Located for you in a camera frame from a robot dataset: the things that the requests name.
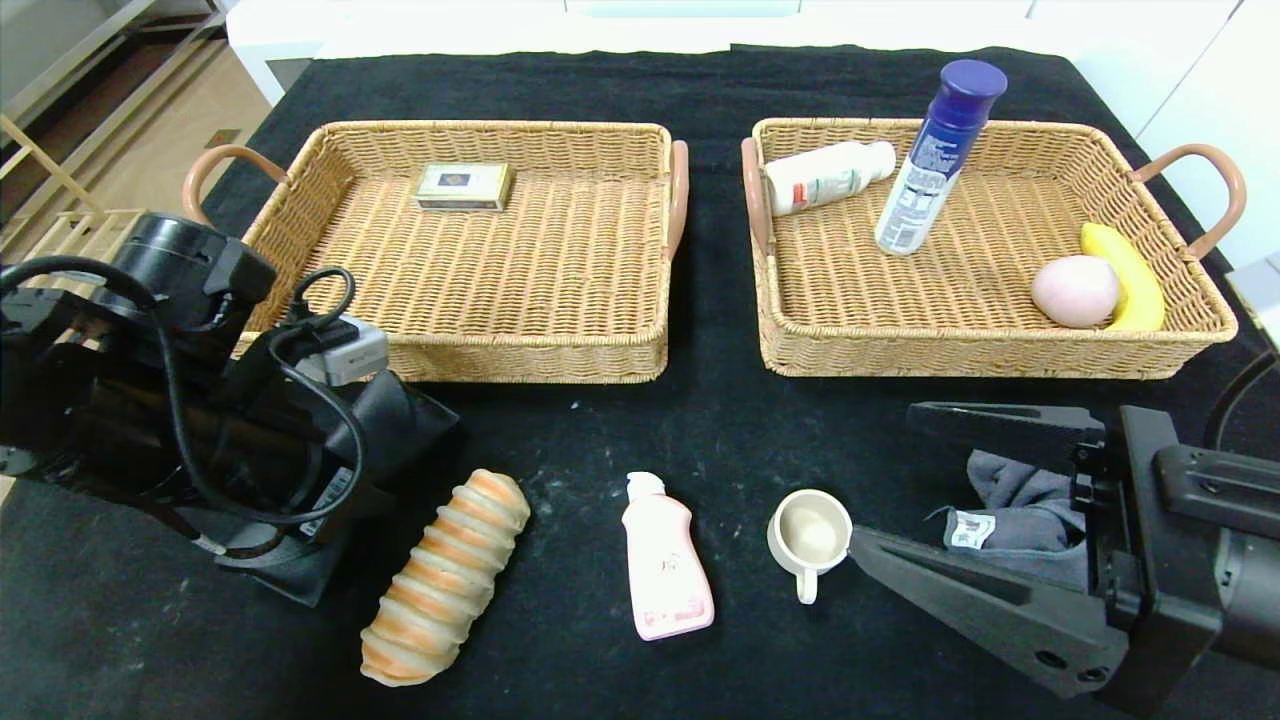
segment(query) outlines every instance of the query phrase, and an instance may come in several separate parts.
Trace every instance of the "pink ball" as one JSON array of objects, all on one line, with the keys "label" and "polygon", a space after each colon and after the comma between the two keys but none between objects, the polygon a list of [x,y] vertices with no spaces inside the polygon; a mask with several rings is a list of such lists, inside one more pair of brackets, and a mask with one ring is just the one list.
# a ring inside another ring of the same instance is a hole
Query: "pink ball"
[{"label": "pink ball", "polygon": [[1032,282],[1032,300],[1050,320],[1088,328],[1107,319],[1120,297],[1120,281],[1102,258],[1069,255],[1048,263]]}]

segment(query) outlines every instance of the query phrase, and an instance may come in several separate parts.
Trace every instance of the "gray cloth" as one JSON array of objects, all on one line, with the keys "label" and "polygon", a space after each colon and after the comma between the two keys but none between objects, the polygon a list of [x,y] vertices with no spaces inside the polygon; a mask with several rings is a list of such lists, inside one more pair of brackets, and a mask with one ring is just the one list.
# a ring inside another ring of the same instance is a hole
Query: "gray cloth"
[{"label": "gray cloth", "polygon": [[1084,514],[1071,509],[1069,477],[980,450],[968,471],[986,510],[947,509],[948,551],[1087,589]]}]

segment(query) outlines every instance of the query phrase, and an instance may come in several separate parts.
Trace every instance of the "black cable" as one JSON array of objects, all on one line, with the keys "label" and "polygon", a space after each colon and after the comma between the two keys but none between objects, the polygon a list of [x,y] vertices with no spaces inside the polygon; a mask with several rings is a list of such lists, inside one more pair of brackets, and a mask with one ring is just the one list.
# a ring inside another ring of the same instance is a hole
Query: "black cable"
[{"label": "black cable", "polygon": [[1204,447],[1208,450],[1222,450],[1222,436],[1226,433],[1226,421],[1240,404],[1244,393],[1258,382],[1262,375],[1276,366],[1276,355],[1263,352],[1244,366],[1243,370],[1230,383],[1222,388],[1222,393],[1213,402],[1213,410],[1208,414],[1208,424],[1204,428]]},{"label": "black cable", "polygon": [[137,278],[101,260],[92,258],[78,258],[76,255],[47,255],[45,258],[32,258],[17,265],[10,265],[0,272],[0,297],[17,290],[19,284],[31,278],[61,272],[81,272],[97,275],[106,281],[106,288],[118,295],[123,295],[138,306],[138,310],[155,307],[157,301],[147,286]]},{"label": "black cable", "polygon": [[302,295],[306,293],[306,291],[310,290],[311,286],[314,286],[317,281],[333,275],[340,275],[343,282],[347,283],[347,290],[346,292],[343,292],[342,301],[338,302],[338,305],[333,310],[325,313],[321,318],[316,320],[315,327],[317,328],[323,328],[337,320],[339,315],[347,311],[347,307],[351,307],[351,301],[356,299],[356,278],[351,274],[349,270],[347,270],[346,268],[339,268],[337,265],[333,265],[329,268],[321,268],[308,274],[307,277],[302,278],[298,282],[298,286],[296,288],[293,288],[293,297],[289,301],[289,306],[293,313],[297,314],[310,313],[310,309],[307,307],[307,301],[302,297]]},{"label": "black cable", "polygon": [[366,443],[365,443],[365,433],[364,429],[360,427],[360,421],[356,420],[356,416],[351,414],[351,410],[348,410],[347,406],[338,398],[338,396],[335,396],[329,388],[317,384],[311,378],[300,373],[292,365],[282,360],[279,354],[276,352],[276,346],[282,341],[292,340],[297,337],[297,334],[301,334],[303,332],[307,331],[305,328],[297,328],[294,331],[285,331],[278,334],[268,346],[271,352],[271,357],[275,359],[276,363],[279,363],[280,369],[284,372],[285,375],[288,375],[294,382],[306,387],[308,391],[319,396],[321,401],[329,405],[329,407],[332,407],[338,414],[338,418],[342,419],[342,421],[351,430],[352,441],[356,445],[356,462],[355,468],[352,469],[352,477],[347,483],[347,487],[343,488],[343,491],[338,493],[338,496],[334,497],[333,501],[320,507],[315,507],[312,510],[307,510],[303,512],[273,512],[269,510],[260,510],[257,507],[251,507],[232,498],[230,496],[225,495],[224,492],[215,488],[207,482],[205,474],[201,471],[200,466],[196,465],[195,462],[195,452],[191,448],[191,438],[187,433],[187,419],[184,416],[186,414],[183,413],[182,388],[178,387],[177,364],[173,352],[173,341],[172,338],[169,338],[168,332],[165,332],[160,340],[160,356],[164,360],[163,365],[165,370],[165,378],[169,383],[169,409],[170,414],[173,415],[174,439],[178,442],[178,454],[182,456],[182,461],[187,465],[187,475],[191,478],[191,484],[196,486],[196,489],[200,492],[200,495],[205,496],[205,498],[209,500],[209,502],[212,503],[219,510],[224,510],[227,512],[234,512],[237,515],[248,518],[250,520],[256,520],[259,523],[268,523],[271,525],[298,525],[310,520],[319,520],[320,518],[324,518],[330,512],[333,512],[334,510],[337,510],[338,506],[342,505],[356,489],[356,484],[360,480],[361,474],[364,474]]},{"label": "black cable", "polygon": [[[296,380],[297,378],[302,378],[302,380],[298,382],[302,382],[305,387],[319,395],[321,400],[324,400],[328,405],[330,405],[330,407],[333,407],[338,413],[339,418],[342,418],[343,421],[347,423],[347,425],[349,427],[352,432],[352,439],[355,441],[356,445],[356,468],[352,473],[351,482],[348,482],[343,492],[339,493],[339,496],[335,497],[332,502],[324,505],[323,507],[316,507],[307,512],[298,512],[298,514],[278,514],[278,512],[261,511],[253,507],[244,506],[239,502],[236,502],[234,500],[227,497],[218,489],[212,488],[212,486],[210,486],[205,480],[204,473],[201,473],[200,466],[195,462],[195,452],[192,452],[191,448],[191,438],[187,430],[187,420],[182,398],[182,380],[178,375],[178,363],[177,363],[177,355],[174,354],[173,337],[169,332],[168,325],[165,325],[163,318],[159,314],[157,310],[159,302],[156,297],[151,295],[151,291],[147,290],[146,286],[138,282],[138,279],[134,278],[133,275],[129,275],[128,273],[120,270],[119,268],[109,265],[100,260],[70,256],[70,255],[50,255],[45,258],[33,258],[18,265],[5,268],[3,272],[0,272],[0,297],[8,295],[10,291],[15,290],[19,284],[31,278],[50,273],[67,272],[67,270],[77,270],[101,277],[102,279],[106,281],[108,290],[111,290],[113,292],[122,295],[123,297],[132,301],[140,310],[146,311],[147,319],[155,327],[156,338],[160,345],[160,356],[161,356],[161,364],[164,365],[165,384],[168,387],[166,395],[173,420],[174,439],[178,445],[178,455],[182,457],[182,461],[186,465],[187,475],[191,478],[192,484],[211,503],[214,503],[215,506],[221,505],[227,510],[244,515],[246,518],[257,520],[260,523],[269,523],[273,525],[291,525],[324,518],[329,512],[337,510],[337,507],[342,505],[342,502],[346,501],[347,497],[349,497],[351,492],[355,489],[357,484],[356,480],[360,479],[360,475],[364,471],[364,460],[365,460],[364,432],[356,418],[349,413],[349,410],[347,410],[347,407],[340,402],[340,400],[337,398],[337,396],[329,392],[328,388],[317,386],[314,380],[311,380],[306,375],[302,375],[302,373],[298,373],[292,366],[283,363],[283,360],[280,360],[279,355],[274,350],[274,343],[271,347],[271,355],[273,357],[275,357],[278,363],[282,364],[282,368],[285,370],[285,374],[289,377],[294,377]],[[349,277],[351,274],[347,273],[344,275],[344,279]],[[355,288],[349,283],[347,295],[348,296],[355,295]],[[282,333],[282,337],[285,336],[292,337],[292,334],[289,333]],[[210,538],[196,530],[196,528],[189,521],[182,518],[182,515],[179,515],[172,507],[163,506],[141,497],[132,502],[125,502],[125,505],[131,505],[133,507],[137,507],[138,510],[147,512],[152,518],[160,520],[161,523],[169,525],[170,528],[180,533],[183,537],[186,537],[198,547],[209,550],[215,555],[227,555],[229,557],[237,557],[237,559],[257,557],[275,548],[278,544],[280,544],[280,542],[284,538],[284,530],[282,528],[276,528],[275,536],[264,543],[252,547],[228,548],[220,543],[211,541]]]}]

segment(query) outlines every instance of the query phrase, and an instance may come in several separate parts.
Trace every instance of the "pump cap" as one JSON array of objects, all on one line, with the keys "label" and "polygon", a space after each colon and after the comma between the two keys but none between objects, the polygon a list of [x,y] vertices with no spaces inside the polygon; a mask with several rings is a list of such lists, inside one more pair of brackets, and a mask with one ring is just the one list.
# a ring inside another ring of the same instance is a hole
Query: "pump cap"
[{"label": "pump cap", "polygon": [[667,495],[667,486],[653,473],[627,473],[627,500],[635,502],[646,495]]},{"label": "pump cap", "polygon": [[940,73],[942,85],[929,102],[929,117],[957,128],[987,124],[991,106],[1009,90],[1009,78],[982,60],[954,60]]}]

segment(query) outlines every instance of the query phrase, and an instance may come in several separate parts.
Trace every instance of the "white cup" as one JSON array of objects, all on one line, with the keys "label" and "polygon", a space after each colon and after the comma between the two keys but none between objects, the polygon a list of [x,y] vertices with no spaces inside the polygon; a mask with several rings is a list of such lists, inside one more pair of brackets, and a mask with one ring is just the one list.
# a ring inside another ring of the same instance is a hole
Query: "white cup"
[{"label": "white cup", "polygon": [[813,605],[818,575],[849,553],[854,521],[835,497],[820,489],[797,489],[786,496],[769,519],[769,552],[796,577],[796,596]]}]

